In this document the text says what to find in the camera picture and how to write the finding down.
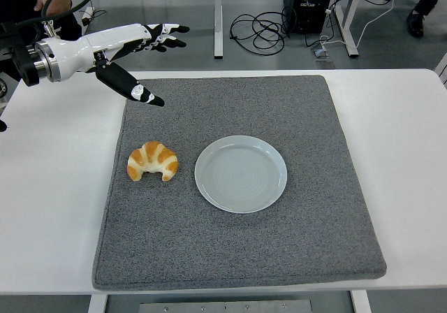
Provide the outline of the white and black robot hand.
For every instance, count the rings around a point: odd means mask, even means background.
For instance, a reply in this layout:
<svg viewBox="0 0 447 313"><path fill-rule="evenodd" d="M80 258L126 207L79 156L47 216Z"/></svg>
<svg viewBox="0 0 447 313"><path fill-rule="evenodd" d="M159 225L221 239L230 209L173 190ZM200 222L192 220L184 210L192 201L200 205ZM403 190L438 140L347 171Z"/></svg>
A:
<svg viewBox="0 0 447 313"><path fill-rule="evenodd" d="M134 52L184 48L173 33L186 33L180 24L129 24L87 34L76 41L46 38L38 43L50 65L50 79L65 81L76 72L94 73L104 85L128 100L162 107L164 100L151 93L115 60Z"/></svg>

